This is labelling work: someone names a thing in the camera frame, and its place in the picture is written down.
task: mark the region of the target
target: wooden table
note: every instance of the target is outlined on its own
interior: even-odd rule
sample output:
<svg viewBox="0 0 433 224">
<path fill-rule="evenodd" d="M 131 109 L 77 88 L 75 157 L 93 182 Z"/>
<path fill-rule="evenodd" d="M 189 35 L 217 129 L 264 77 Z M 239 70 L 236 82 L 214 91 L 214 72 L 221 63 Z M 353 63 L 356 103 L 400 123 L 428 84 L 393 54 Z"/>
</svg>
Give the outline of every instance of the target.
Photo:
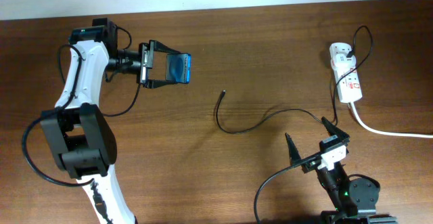
<svg viewBox="0 0 433 224">
<path fill-rule="evenodd" d="M 370 27 L 373 55 L 359 70 L 366 124 L 385 131 L 433 131 L 433 0 L 386 0 L 241 9 L 108 15 L 129 30 L 133 49 L 158 39 L 192 54 L 191 83 L 143 89 L 134 108 L 107 118 L 117 140 L 117 177 L 139 223 L 251 223 L 259 185 L 289 164 L 284 133 L 302 156 L 327 137 L 303 113 L 272 118 L 257 130 L 218 130 L 214 106 L 221 90 L 221 120 L 231 130 L 250 127 L 264 114 L 303 108 L 332 118 L 329 45 L 351 43 L 361 24 Z M 93 16 L 0 22 L 0 223 L 97 223 L 81 189 L 58 187 L 36 176 L 22 156 L 25 127 L 53 108 L 63 85 L 55 54 L 73 28 Z M 119 47 L 127 44 L 120 34 Z M 369 42 L 360 33 L 358 57 Z M 68 69 L 64 55 L 64 70 Z M 154 78 L 164 76 L 158 56 Z M 103 112 L 126 108 L 135 77 L 120 74 L 101 89 Z M 433 219 L 433 141 L 385 137 L 361 128 L 337 103 L 340 128 L 351 136 L 343 163 L 382 184 L 378 212 L 401 223 Z M 69 180 L 54 164 L 41 128 L 28 140 L 30 155 L 47 174 Z M 316 174 L 300 169 L 266 186 L 262 219 L 291 220 L 333 206 Z"/>
</svg>

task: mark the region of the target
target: white cable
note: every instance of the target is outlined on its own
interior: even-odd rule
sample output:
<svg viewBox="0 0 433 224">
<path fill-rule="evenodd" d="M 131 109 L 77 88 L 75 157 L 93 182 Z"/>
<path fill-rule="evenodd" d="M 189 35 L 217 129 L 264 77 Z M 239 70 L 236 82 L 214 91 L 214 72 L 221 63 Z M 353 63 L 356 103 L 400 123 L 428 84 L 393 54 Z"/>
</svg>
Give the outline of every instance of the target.
<svg viewBox="0 0 433 224">
<path fill-rule="evenodd" d="M 383 132 L 383 131 L 372 129 L 371 127 L 368 127 L 367 125 L 365 125 L 364 122 L 359 118 L 357 109 L 355 108 L 355 104 L 353 102 L 349 102 L 348 106 L 350 109 L 352 109 L 352 112 L 353 112 L 355 118 L 357 119 L 358 123 L 364 129 L 367 129 L 368 131 L 370 131 L 372 133 L 378 133 L 381 135 L 388 135 L 388 136 L 421 137 L 421 138 L 426 138 L 426 139 L 433 139 L 433 135 L 422 135 L 422 134 L 417 134 L 417 133 L 390 133 L 390 132 Z"/>
</svg>

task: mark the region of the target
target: blue object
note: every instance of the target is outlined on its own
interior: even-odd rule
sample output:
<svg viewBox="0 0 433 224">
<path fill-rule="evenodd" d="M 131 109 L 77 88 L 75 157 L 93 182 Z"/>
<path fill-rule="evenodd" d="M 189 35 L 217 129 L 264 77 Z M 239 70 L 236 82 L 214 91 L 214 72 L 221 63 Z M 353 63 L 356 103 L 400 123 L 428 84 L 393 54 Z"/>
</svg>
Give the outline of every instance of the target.
<svg viewBox="0 0 433 224">
<path fill-rule="evenodd" d="M 189 83 L 191 55 L 188 53 L 168 54 L 165 79 L 176 83 Z"/>
</svg>

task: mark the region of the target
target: cable connector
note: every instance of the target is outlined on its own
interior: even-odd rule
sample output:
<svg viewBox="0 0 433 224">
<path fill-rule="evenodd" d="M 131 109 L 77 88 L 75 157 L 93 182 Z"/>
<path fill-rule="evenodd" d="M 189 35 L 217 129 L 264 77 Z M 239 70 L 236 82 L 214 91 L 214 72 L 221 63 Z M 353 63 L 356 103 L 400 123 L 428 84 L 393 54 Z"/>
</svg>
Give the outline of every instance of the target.
<svg viewBox="0 0 433 224">
<path fill-rule="evenodd" d="M 90 188 L 93 191 L 93 201 L 95 202 L 95 208 L 98 211 L 98 213 L 102 216 L 102 218 L 104 218 L 107 221 L 107 224 L 113 224 L 112 220 L 108 218 L 106 202 L 102 198 L 102 195 L 98 193 L 96 187 L 97 187 L 97 183 L 93 182 Z"/>
</svg>

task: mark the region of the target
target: black bracket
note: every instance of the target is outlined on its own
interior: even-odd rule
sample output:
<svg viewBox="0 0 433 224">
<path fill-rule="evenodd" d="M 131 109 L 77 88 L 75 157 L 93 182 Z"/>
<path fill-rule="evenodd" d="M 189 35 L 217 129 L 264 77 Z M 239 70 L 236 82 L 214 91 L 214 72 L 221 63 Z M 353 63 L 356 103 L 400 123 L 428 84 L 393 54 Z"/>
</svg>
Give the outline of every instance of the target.
<svg viewBox="0 0 433 224">
<path fill-rule="evenodd" d="M 348 145 L 349 138 L 350 138 L 349 134 L 345 133 L 343 130 L 333 125 L 330 121 L 328 121 L 328 119 L 326 119 L 326 117 L 322 117 L 322 123 L 325 126 L 329 135 L 333 137 L 331 137 L 330 140 L 327 142 L 321 141 L 319 143 L 320 152 L 317 152 L 316 154 L 313 154 L 303 159 L 306 160 L 306 162 L 301 165 L 302 171 L 304 171 L 304 173 L 308 173 L 312 170 L 315 170 L 319 166 L 321 162 L 321 158 L 320 158 L 321 154 L 326 153 L 335 148 L 338 148 L 342 145 L 346 145 L 346 146 Z M 298 149 L 295 146 L 295 143 L 292 141 L 292 139 L 287 133 L 286 133 L 286 141 L 289 147 L 290 163 L 292 165 L 296 164 L 297 162 L 301 161 L 301 157 L 299 155 Z"/>
<path fill-rule="evenodd" d="M 148 89 L 156 89 L 165 85 L 175 85 L 174 81 L 162 81 L 149 79 L 149 71 L 154 67 L 154 53 L 162 52 L 167 54 L 180 54 L 180 51 L 171 49 L 159 41 L 150 40 L 149 43 L 142 43 L 139 46 L 141 54 L 141 70 L 138 83 Z"/>
<path fill-rule="evenodd" d="M 374 215 L 370 217 L 344 217 L 338 219 L 335 223 L 332 223 L 332 220 L 335 220 L 340 213 L 338 211 L 322 211 L 320 214 L 321 221 L 324 224 L 398 224 L 396 217 L 391 217 L 390 215 Z"/>
<path fill-rule="evenodd" d="M 79 41 L 103 42 L 111 58 L 117 56 L 117 25 L 108 18 L 96 18 L 92 27 L 75 28 L 69 37 L 69 44 Z"/>
<path fill-rule="evenodd" d="M 104 177 L 116 162 L 116 139 L 96 105 L 61 111 L 42 120 L 41 126 L 57 167 L 73 179 L 98 173 Z M 82 127 L 84 135 L 69 136 L 75 127 Z"/>
</svg>

